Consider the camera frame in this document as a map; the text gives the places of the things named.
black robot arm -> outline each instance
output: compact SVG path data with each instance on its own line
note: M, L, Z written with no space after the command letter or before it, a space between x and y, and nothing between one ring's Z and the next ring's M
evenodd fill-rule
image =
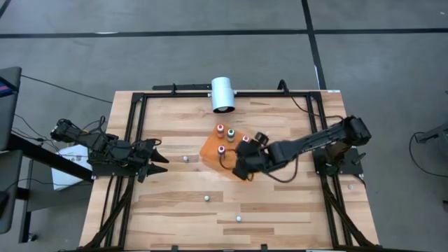
M364 122L354 116L293 141L275 141L267 145L269 139L264 134L257 133L255 139L248 143L242 141L236 148L237 163L233 174L245 180L250 173L270 173L285 167L299 154L322 147L325 147L328 165L338 167L342 165L344 154L350 147L362 146L370 137Z
M155 148L160 143L158 139L130 144L119 140L118 136L106 134L101 130L97 133L84 132L67 119L60 119L50 135L56 141L74 142L89 148L87 162L92 165L94 176L138 175L138 181L141 183L148 175L167 171L152 163L169 162Z

wooden tabletop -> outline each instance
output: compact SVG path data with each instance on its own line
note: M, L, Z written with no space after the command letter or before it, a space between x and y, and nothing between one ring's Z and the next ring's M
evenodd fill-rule
M131 96L132 92L116 92L113 100L107 132L121 139ZM322 91L322 98L327 116L345 116L340 93ZM295 100L306 108L304 98ZM170 160L161 165L169 171L135 183L126 249L170 249L172 245L179 245L180 249L260 249L261 244L270 249L332 248L320 179L314 173L311 153L300 156L298 175L287 184L264 174L255 175L253 182L243 182L224 169L210 169L202 163L199 151L218 123L249 136L264 132L270 141L297 139L312 133L309 116L291 98L235 98L235 104L235 111L217 115L211 111L210 98L148 100L142 139L162 140L157 149ZM184 155L189 157L189 163L182 161ZM292 162L273 175L287 179L293 171ZM358 229L377 243L363 184L350 175L339 179L346 212ZM88 243L99 229L108 182L106 177L94 182L80 245ZM236 221L237 216L241 216L242 222ZM335 220L339 242L343 244L337 214ZM113 244L118 243L119 226L115 225Z

white cylinder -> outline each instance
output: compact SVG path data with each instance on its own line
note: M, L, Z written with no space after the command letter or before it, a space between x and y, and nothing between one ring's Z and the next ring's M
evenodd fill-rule
M214 113L228 113L235 110L235 101L230 79L217 77L211 81L211 104Z

floor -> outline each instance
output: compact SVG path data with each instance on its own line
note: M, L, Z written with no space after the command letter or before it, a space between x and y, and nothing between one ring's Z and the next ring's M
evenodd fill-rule
M3 36L0 68L20 66L25 75L107 100L116 90L209 83L217 76L230 77L234 89L273 89L283 78L290 89L326 85L341 90L347 112L364 119L373 136L361 150L367 153L363 167L381 244L448 251L448 213L442 207L442 200L448 200L448 181L418 170L407 149L412 133L448 119L447 30L421 34L407 30L448 28L447 1L308 0L316 30L311 43L300 32L163 37L142 33L300 31L307 28L302 2L306 1L0 0L8 4L0 19L0 36L68 34L64 38ZM370 34L325 34L331 29ZM76 35L92 32L130 34ZM312 54L313 46L318 55ZM107 116L109 110L110 104L22 79L17 114L37 132L49 133L60 118L85 125ZM15 126L31 134L23 122L16 120ZM427 170L448 175L448 156L438 144L415 144L413 153ZM28 244L17 243L20 219L16 218L13 229L0 236L0 251L76 248L87 205L77 202L34 213L31 231L39 239Z

table leg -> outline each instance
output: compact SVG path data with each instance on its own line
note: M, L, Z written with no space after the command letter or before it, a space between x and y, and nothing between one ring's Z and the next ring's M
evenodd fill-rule
M11 134L8 142L8 151L14 150L22 150L24 155L35 161L41 162L84 181L93 183L92 171L37 146L36 144L32 144L19 136Z

